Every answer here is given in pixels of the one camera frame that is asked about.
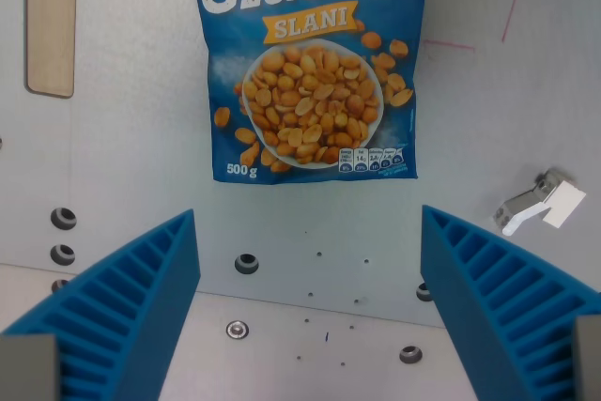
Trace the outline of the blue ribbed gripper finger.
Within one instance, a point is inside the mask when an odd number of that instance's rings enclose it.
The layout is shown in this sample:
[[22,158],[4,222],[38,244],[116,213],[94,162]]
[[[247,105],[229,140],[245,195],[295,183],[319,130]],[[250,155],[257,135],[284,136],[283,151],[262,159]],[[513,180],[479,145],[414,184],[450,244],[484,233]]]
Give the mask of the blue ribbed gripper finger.
[[157,400],[201,272],[186,210],[92,265],[10,324],[56,339],[63,400]]
[[573,400],[572,334],[600,295],[447,212],[422,209],[421,275],[480,400]]

